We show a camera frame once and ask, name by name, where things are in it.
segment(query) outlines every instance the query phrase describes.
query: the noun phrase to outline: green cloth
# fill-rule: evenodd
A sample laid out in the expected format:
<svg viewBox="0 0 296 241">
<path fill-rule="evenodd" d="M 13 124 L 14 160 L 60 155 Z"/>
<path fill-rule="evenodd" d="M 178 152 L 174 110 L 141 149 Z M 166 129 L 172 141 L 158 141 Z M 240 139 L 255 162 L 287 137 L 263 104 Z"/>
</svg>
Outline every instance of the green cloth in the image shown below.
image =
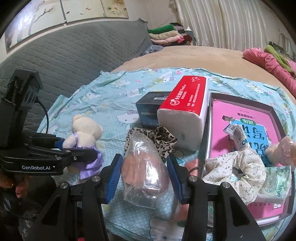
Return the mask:
<svg viewBox="0 0 296 241">
<path fill-rule="evenodd" d="M 174 26 L 172 24 L 166 25 L 166 26 L 162 26 L 156 29 L 148 29 L 148 33 L 150 34 L 162 34 L 165 32 L 169 32 L 175 30 Z"/>
<path fill-rule="evenodd" d="M 284 58 L 283 55 L 280 55 L 271 45 L 267 45 L 264 49 L 264 52 L 272 54 L 277 62 L 285 69 L 287 70 L 293 78 L 295 78 L 295 71 L 290 67 L 290 64 L 288 61 Z"/>
</svg>

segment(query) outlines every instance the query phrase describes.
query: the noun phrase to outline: pink clothing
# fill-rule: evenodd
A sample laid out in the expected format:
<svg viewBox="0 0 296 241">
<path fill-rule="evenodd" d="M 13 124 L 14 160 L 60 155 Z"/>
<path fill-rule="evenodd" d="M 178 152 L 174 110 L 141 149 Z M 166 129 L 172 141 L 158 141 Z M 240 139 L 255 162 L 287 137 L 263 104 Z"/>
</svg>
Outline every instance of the pink clothing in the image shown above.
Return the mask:
<svg viewBox="0 0 296 241">
<path fill-rule="evenodd" d="M 154 39 L 151 39 L 151 41 L 155 44 L 169 44 L 169 43 L 173 43 L 173 42 L 176 42 L 178 41 L 178 43 L 181 43 L 184 41 L 184 38 L 182 35 L 178 34 L 174 37 L 170 37 L 170 38 L 167 38 L 167 39 L 164 39 L 164 40 L 154 40 Z"/>
<path fill-rule="evenodd" d="M 296 98 L 296 80 L 287 70 L 280 66 L 272 54 L 262 51 L 261 48 L 250 48 L 245 50 L 242 55 L 251 63 L 266 69 L 267 72 L 271 73 L 280 82 L 282 82 Z"/>
<path fill-rule="evenodd" d="M 296 62 L 292 61 L 292 60 L 287 60 L 290 67 L 296 72 Z"/>
</svg>

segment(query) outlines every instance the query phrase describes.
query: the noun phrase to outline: white tissue paper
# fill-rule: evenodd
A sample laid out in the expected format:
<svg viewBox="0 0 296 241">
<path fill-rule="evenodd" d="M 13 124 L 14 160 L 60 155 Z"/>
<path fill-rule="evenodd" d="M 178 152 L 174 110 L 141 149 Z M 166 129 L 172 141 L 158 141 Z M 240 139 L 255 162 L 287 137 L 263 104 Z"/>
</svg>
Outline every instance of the white tissue paper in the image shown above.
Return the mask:
<svg viewBox="0 0 296 241">
<path fill-rule="evenodd" d="M 206 78 L 183 76 L 157 110 L 159 125 L 177 138 L 177 147 L 197 151 L 202 140 L 207 107 Z"/>
</svg>

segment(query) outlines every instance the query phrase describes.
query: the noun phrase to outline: floral wall mural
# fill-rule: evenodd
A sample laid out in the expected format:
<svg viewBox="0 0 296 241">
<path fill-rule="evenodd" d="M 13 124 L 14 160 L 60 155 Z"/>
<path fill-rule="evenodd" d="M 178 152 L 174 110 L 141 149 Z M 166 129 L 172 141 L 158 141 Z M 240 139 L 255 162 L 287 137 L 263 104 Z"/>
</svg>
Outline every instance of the floral wall mural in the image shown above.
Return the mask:
<svg viewBox="0 0 296 241">
<path fill-rule="evenodd" d="M 106 17 L 128 18 L 124 0 L 102 0 Z"/>
<path fill-rule="evenodd" d="M 6 49 L 56 25 L 103 17 L 128 18 L 124 0 L 31 0 L 8 26 Z"/>
</svg>

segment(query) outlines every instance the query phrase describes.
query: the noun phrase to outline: leopard print fabric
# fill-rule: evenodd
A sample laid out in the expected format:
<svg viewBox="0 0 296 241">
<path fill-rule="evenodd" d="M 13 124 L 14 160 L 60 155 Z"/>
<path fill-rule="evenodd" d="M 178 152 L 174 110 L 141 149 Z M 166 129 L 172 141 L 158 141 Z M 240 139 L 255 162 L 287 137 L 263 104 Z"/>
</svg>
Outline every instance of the leopard print fabric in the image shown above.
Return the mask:
<svg viewBox="0 0 296 241">
<path fill-rule="evenodd" d="M 177 142 L 177 139 L 163 126 L 159 126 L 153 131 L 141 128 L 130 128 L 124 145 L 124 154 L 131 142 L 133 131 L 138 131 L 151 139 L 162 160 L 168 157 Z"/>
</svg>

